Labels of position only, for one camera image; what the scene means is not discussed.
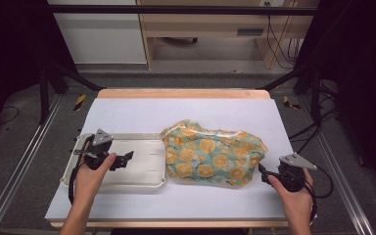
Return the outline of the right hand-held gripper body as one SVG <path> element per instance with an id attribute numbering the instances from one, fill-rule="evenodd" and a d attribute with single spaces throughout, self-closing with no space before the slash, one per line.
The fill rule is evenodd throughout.
<path id="1" fill-rule="evenodd" d="M 304 168 L 317 170 L 317 166 L 301 155 L 294 153 L 279 158 L 280 182 L 290 192 L 302 190 L 306 184 Z"/>

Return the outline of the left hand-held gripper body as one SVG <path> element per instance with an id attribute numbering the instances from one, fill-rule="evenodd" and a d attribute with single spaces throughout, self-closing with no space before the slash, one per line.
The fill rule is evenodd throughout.
<path id="1" fill-rule="evenodd" d="M 74 150 L 73 153 L 78 155 L 75 169 L 81 166 L 81 160 L 91 168 L 96 170 L 109 155 L 114 138 L 102 129 L 98 129 L 95 134 L 91 134 L 84 140 L 81 149 Z"/>

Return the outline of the orange-print green cloth bag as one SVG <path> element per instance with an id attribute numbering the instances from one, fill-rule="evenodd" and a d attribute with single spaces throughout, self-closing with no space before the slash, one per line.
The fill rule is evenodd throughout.
<path id="1" fill-rule="evenodd" d="M 167 174 L 176 181 L 240 188 L 253 180 L 265 157 L 262 140 L 243 130 L 212 130 L 191 119 L 164 129 Z"/>

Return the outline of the person's right hand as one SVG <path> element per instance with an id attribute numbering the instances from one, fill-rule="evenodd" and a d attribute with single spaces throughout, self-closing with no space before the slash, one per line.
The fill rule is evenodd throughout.
<path id="1" fill-rule="evenodd" d="M 269 175 L 268 178 L 281 199 L 286 218 L 292 214 L 307 214 L 310 217 L 312 197 L 307 189 L 302 189 L 299 192 L 290 192 L 275 176 Z"/>

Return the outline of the person's left hand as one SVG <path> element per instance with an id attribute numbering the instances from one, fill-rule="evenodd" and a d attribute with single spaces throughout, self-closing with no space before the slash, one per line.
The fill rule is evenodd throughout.
<path id="1" fill-rule="evenodd" d="M 84 160 L 80 161 L 74 182 L 74 204 L 90 204 L 94 200 L 107 171 L 115 162 L 116 156 L 116 153 L 109 154 L 96 170 L 89 168 Z"/>

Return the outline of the white plastic tray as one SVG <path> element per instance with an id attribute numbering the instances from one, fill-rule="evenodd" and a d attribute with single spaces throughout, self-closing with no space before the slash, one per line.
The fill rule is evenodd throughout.
<path id="1" fill-rule="evenodd" d="M 151 193 L 165 185 L 165 146 L 155 133 L 112 133 L 109 153 L 133 151 L 126 167 L 109 170 L 100 186 L 105 193 Z"/>

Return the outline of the black metal stand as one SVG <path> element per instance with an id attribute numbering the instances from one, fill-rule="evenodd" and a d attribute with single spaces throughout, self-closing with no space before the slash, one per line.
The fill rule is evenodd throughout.
<path id="1" fill-rule="evenodd" d="M 48 85 L 51 85 L 57 94 L 66 94 L 69 90 L 65 77 L 69 77 L 76 82 L 84 85 L 93 91 L 101 91 L 102 86 L 99 86 L 84 77 L 80 76 L 77 72 L 69 70 L 55 62 L 45 64 L 39 73 L 39 87 L 40 87 L 40 107 L 41 118 L 40 124 L 50 116 L 49 92 Z"/>
<path id="2" fill-rule="evenodd" d="M 286 81 L 296 77 L 298 81 L 296 82 L 293 90 L 296 95 L 304 94 L 309 88 L 311 88 L 311 98 L 310 98 L 310 116 L 315 123 L 321 122 L 320 114 L 320 104 L 319 104 L 319 94 L 320 94 L 320 73 L 317 69 L 310 66 L 309 64 L 304 64 L 299 67 L 295 67 L 290 72 L 281 76 L 280 78 L 264 85 L 261 89 L 265 91 L 270 91 L 275 87 L 283 84 Z"/>

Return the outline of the white table board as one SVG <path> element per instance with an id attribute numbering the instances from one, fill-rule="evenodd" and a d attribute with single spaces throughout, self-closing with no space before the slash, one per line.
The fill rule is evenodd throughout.
<path id="1" fill-rule="evenodd" d="M 292 152 L 282 119 L 271 99 L 96 99 L 82 128 L 111 134 L 160 133 L 183 119 L 209 129 L 245 130 L 268 148 L 262 164 L 269 170 Z M 260 180 L 240 189 L 189 185 L 169 179 L 151 192 L 101 189 L 91 222 L 282 220 L 282 204 L 272 187 Z"/>

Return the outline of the white cabinet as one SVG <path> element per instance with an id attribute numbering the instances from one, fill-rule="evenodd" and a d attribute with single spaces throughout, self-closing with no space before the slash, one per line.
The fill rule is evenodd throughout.
<path id="1" fill-rule="evenodd" d="M 67 14 L 54 17 L 76 64 L 146 64 L 137 14 Z"/>

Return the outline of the black curtain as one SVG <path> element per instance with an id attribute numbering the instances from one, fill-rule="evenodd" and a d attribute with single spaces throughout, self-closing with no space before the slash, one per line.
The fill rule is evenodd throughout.
<path id="1" fill-rule="evenodd" d="M 320 46 L 315 69 L 338 86 L 337 108 L 344 127 L 367 164 L 376 171 L 376 0 L 319 0 L 298 63 L 311 62 L 328 29 L 333 35 Z"/>
<path id="2" fill-rule="evenodd" d="M 76 71 L 48 0 L 0 0 L 0 113 L 13 93 L 39 82 L 51 60 Z"/>

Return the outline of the black metal crossbar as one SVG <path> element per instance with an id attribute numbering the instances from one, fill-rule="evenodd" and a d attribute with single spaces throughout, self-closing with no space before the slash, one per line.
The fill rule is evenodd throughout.
<path id="1" fill-rule="evenodd" d="M 66 14 L 183 14 L 183 15 L 270 15 L 314 16 L 317 8 L 153 6 L 153 5 L 50 5 L 53 13 Z"/>

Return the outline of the light wooden desk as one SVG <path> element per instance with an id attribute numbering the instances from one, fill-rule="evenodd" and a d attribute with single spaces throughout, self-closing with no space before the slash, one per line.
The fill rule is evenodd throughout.
<path id="1" fill-rule="evenodd" d="M 136 0 L 139 6 L 259 7 L 260 0 Z M 284 8 L 315 8 L 320 0 L 285 0 Z M 306 37 L 311 16 L 142 14 L 144 35 L 160 37 L 249 37 L 270 69 L 281 56 L 284 39 Z"/>

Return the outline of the aluminium floor rail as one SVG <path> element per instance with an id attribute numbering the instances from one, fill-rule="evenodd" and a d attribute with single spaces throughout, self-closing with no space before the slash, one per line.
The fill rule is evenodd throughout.
<path id="1" fill-rule="evenodd" d="M 27 145 L 27 148 L 23 152 L 20 161 L 7 181 L 7 184 L 0 195 L 0 222 L 2 221 L 9 205 L 12 203 L 12 200 L 14 199 L 15 194 L 22 183 L 29 166 L 36 155 L 36 152 L 46 136 L 46 133 L 48 132 L 48 129 L 53 122 L 53 119 L 57 114 L 63 99 L 63 95 L 54 96 L 47 118 L 38 125 L 33 137 Z"/>
<path id="2" fill-rule="evenodd" d="M 320 109 L 321 119 L 319 129 L 315 132 L 312 139 L 320 150 L 323 168 L 328 171 L 328 174 L 332 178 L 334 192 L 340 196 L 340 201 L 344 205 L 356 234 L 375 235 L 369 219 L 323 133 L 323 130 L 325 130 L 324 124 L 337 113 L 335 105 L 331 98 L 320 98 L 319 103 L 315 107 Z"/>

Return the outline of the white wall socket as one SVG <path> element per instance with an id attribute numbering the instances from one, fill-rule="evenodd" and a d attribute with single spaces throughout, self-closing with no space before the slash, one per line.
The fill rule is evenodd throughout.
<path id="1" fill-rule="evenodd" d="M 285 0 L 260 0 L 260 7 L 282 7 Z"/>

